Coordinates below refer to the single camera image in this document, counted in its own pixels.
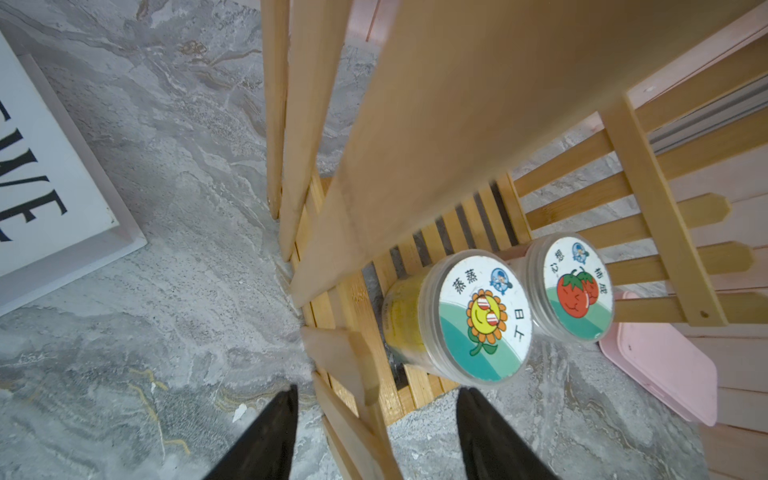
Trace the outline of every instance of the yellow jar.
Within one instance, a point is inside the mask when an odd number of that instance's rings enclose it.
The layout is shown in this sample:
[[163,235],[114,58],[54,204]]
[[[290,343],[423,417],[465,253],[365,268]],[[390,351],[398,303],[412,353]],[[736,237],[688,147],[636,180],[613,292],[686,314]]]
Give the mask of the yellow jar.
[[528,358],[528,298],[495,255],[467,250],[398,280],[384,299],[384,337],[405,363],[466,385],[507,382]]

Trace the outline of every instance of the wooden leg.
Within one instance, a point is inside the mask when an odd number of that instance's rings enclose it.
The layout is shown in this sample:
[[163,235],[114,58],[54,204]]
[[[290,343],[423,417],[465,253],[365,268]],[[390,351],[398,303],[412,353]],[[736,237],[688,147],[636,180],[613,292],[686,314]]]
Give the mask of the wooden leg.
[[290,0],[262,0],[261,42],[266,101],[266,198],[272,218],[280,212],[283,139],[288,98],[288,19]]
[[692,326],[727,325],[723,307],[627,95],[600,110],[600,116],[688,322]]

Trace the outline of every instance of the cartoon character logo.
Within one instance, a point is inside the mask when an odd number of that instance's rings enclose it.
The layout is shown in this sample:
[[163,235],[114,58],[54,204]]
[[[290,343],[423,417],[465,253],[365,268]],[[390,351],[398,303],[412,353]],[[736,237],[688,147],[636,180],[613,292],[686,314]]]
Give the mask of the cartoon character logo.
[[581,269],[576,275],[576,270],[566,273],[558,280],[558,301],[565,312],[574,317],[581,318],[587,315],[589,306],[598,301],[600,290],[594,277]]
[[579,263],[586,263],[587,257],[589,257],[589,252],[586,251],[586,249],[584,248],[584,246],[581,245],[581,243],[574,243],[573,254],[574,254],[574,260],[576,260]]
[[504,295],[504,292],[512,288],[507,273],[500,268],[494,269],[491,272],[491,286],[498,290],[501,295]]
[[507,329],[506,309],[502,299],[493,296],[491,290],[480,289],[472,295],[467,305],[467,336],[477,346],[469,355],[475,356],[480,350],[489,355],[496,353],[496,340],[502,339],[502,332]]

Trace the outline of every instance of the black lettering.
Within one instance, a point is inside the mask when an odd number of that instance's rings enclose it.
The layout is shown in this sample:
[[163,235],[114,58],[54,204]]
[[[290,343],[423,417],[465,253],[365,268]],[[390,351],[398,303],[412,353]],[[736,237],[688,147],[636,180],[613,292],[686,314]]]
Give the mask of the black lettering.
[[3,107],[1,101],[0,101],[0,112],[2,112],[2,117],[5,119],[5,121],[11,120],[11,115],[9,115],[8,111],[5,110],[5,107]]
[[22,139],[22,133],[16,129],[12,134],[5,138],[0,138],[0,150],[13,145],[17,141]]
[[32,182],[49,182],[48,177],[43,175],[42,177],[24,178],[22,180],[14,180],[12,182],[2,182],[0,187],[10,187],[11,185],[31,184]]
[[[27,223],[29,223],[33,221],[35,218],[37,218],[32,213],[32,209],[35,209],[37,207],[42,207],[43,205],[49,204],[51,202],[56,202],[59,210],[61,210],[62,215],[67,213],[67,207],[64,206],[64,202],[62,202],[61,198],[58,197],[56,190],[51,190],[51,193],[47,195],[43,195],[42,197],[35,198],[34,200],[30,200],[29,202],[25,202],[16,207],[3,210],[2,212],[0,212],[0,222],[2,222],[3,220],[7,220],[8,218],[15,217],[16,215],[24,215],[24,220]],[[10,242],[10,241],[11,239],[8,238],[2,232],[2,230],[0,230],[0,242]]]
[[38,159],[35,158],[31,150],[27,150],[13,160],[0,161],[0,177],[7,174],[9,171],[16,170],[22,165],[30,164],[36,161],[38,161]]

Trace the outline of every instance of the wooden slat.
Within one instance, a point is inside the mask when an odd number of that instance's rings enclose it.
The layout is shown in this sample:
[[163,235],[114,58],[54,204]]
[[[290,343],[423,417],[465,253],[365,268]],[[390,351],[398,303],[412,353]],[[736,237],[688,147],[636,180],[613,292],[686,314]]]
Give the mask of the wooden slat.
[[520,197],[518,196],[515,182],[512,181],[512,176],[510,174],[503,174],[496,179],[496,184],[498,185],[498,192],[502,196],[504,207],[507,209],[507,215],[509,215],[509,221],[512,224],[512,229],[515,232],[518,243],[530,242],[533,240],[531,226],[528,225],[528,219],[525,217],[525,212],[520,204]]
[[400,395],[400,405],[402,405],[403,412],[408,415],[410,412],[416,410],[416,405],[413,403],[413,395],[411,395],[411,389],[409,387],[398,390]]
[[661,262],[680,297],[688,323],[693,326],[727,325],[723,307],[629,97],[621,95],[600,110],[600,117],[654,236]]
[[283,189],[283,135],[288,98],[290,0],[262,0],[261,45],[266,102],[266,199],[272,218],[280,213]]
[[351,7],[352,0],[293,2],[288,72],[290,95],[286,106],[286,174],[280,205],[280,250],[285,261],[292,253],[306,189],[323,137]]
[[341,444],[339,436],[333,431],[331,422],[323,415],[323,430],[326,431],[326,437],[328,438],[328,448],[333,455],[333,459],[336,461],[336,466],[339,467],[339,473],[344,480],[362,480],[362,477],[357,472],[355,464],[349,457],[349,453],[344,449],[344,445]]
[[585,1],[400,5],[293,277],[298,306],[758,3]]
[[480,189],[479,193],[482,206],[485,208],[485,214],[488,216],[488,223],[491,224],[493,236],[496,238],[498,249],[506,250],[512,246],[512,243],[509,241],[507,227],[504,226],[502,215],[498,212],[498,205],[493,196],[493,191],[490,187],[484,187]]
[[768,393],[717,389],[717,421],[742,429],[768,432]]
[[[721,293],[717,296],[731,323],[768,323],[768,296],[762,293]],[[616,300],[615,322],[685,323],[676,296]]]
[[689,339],[717,367],[717,385],[768,392],[768,339]]
[[408,275],[414,275],[422,269],[422,259],[419,256],[419,249],[416,248],[413,235],[408,235],[407,238],[398,243],[397,250],[400,251],[402,265],[406,268]]
[[[637,119],[644,131],[655,130],[765,74],[768,74],[768,35],[642,105],[637,109]],[[524,197],[608,155],[613,149],[607,132],[599,131],[520,177],[515,182],[518,194]]]
[[306,354],[338,379],[365,405],[379,401],[379,377],[373,356],[359,332],[301,328]]
[[[325,189],[326,185],[323,184],[317,169],[313,168],[305,208],[309,219],[316,217],[317,212],[322,207]],[[306,238],[309,235],[310,228],[300,224],[296,237],[297,244],[306,244]],[[344,279],[338,286],[329,290],[328,293],[315,298],[313,305],[317,305],[315,308],[319,309],[318,314],[321,318],[330,319],[330,321],[326,321],[323,325],[318,325],[319,327],[334,328],[341,326],[362,333],[376,364],[376,371],[379,377],[379,404],[384,416],[384,422],[392,423],[402,418],[403,412],[397,395],[395,379],[392,377],[392,370],[389,368],[389,359],[384,350],[384,343],[379,333],[379,324],[376,322],[376,315],[371,307],[368,288],[366,287],[365,279],[362,277],[362,272],[355,272],[352,276]],[[342,398],[347,405],[351,402],[353,403],[352,396],[346,390]],[[355,406],[350,408],[353,408],[356,412],[358,411]]]
[[[413,235],[408,236],[408,238],[398,243],[397,247],[398,250],[400,250],[402,264],[406,268],[406,273],[408,275],[418,273],[422,269],[422,261],[419,259],[419,251],[416,249]],[[416,405],[416,408],[420,409],[435,399],[435,394],[432,392],[432,386],[429,384],[429,377],[424,370],[409,365],[405,365],[404,367],[406,376],[408,377],[408,386],[413,395],[413,402]]]
[[[658,160],[664,176],[672,180],[766,143],[768,108],[680,145],[659,155]],[[528,212],[528,222],[536,230],[631,194],[632,188],[627,176],[619,172]]]
[[482,223],[480,210],[478,210],[478,205],[475,203],[474,195],[467,197],[462,201],[462,209],[464,210],[464,216],[469,225],[469,233],[475,241],[475,248],[492,252],[491,241],[488,239],[488,234],[485,232],[485,225]]
[[445,230],[448,232],[448,239],[451,240],[453,252],[463,252],[469,250],[467,237],[462,229],[462,222],[458,219],[458,213],[455,208],[451,208],[442,215],[442,221],[445,223]]
[[[730,202],[718,194],[704,194],[677,204],[688,229],[711,225],[725,220],[730,213]],[[622,243],[650,238],[650,230],[643,214],[621,218],[578,232],[595,248],[612,247]]]
[[[755,263],[755,256],[750,246],[739,242],[699,247],[698,252],[704,268],[710,275],[746,272]],[[614,285],[659,282],[669,279],[659,255],[612,262],[606,267]]]
[[397,395],[395,379],[392,377],[392,369],[389,367],[389,359],[379,331],[379,324],[376,322],[376,315],[368,296],[368,287],[362,272],[354,273],[346,282],[359,331],[366,339],[366,344],[373,354],[373,361],[379,377],[379,406],[384,415],[384,421],[389,424],[401,419],[403,412]]
[[320,408],[360,475],[386,480],[402,478],[391,449],[346,408],[316,373],[313,382]]
[[[426,227],[422,228],[422,235],[424,236],[424,243],[429,251],[429,259],[432,264],[439,262],[446,257],[445,248],[442,245],[442,239],[440,238],[440,232],[437,228],[437,224],[432,222]],[[434,388],[434,382],[432,382],[432,393],[436,396],[442,393],[449,392],[451,389],[456,388],[458,383],[453,380],[444,379],[442,377],[429,376],[430,380],[437,379],[439,382],[439,388]]]
[[[303,248],[303,246],[306,245],[307,236],[309,235],[310,230],[309,224],[310,215],[306,211],[306,208],[304,208],[300,221],[299,234],[296,237],[295,251],[291,256],[291,264],[293,265],[294,270],[299,266],[299,261],[301,258],[300,248]],[[307,326],[315,326],[327,329],[332,329],[335,327],[327,293],[318,296],[315,298],[315,300],[303,306],[302,311],[304,313],[304,321]],[[324,368],[319,367],[317,371],[324,379],[324,381],[333,387],[333,391],[336,392],[336,394],[344,401],[344,403],[356,414],[357,407],[355,405],[355,398],[352,393],[345,389],[340,382],[337,382],[331,375],[329,375]]]
[[440,231],[437,228],[437,224],[431,222],[426,227],[423,227],[422,235],[424,236],[424,243],[427,246],[427,252],[429,252],[429,259],[432,264],[444,259],[445,248],[442,245],[442,239],[440,238]]
[[727,425],[699,427],[707,466],[736,480],[765,480],[768,435]]
[[386,296],[389,288],[397,281],[397,270],[392,262],[392,255],[389,250],[373,259],[373,266],[376,269],[376,276],[379,278],[379,286],[382,295]]

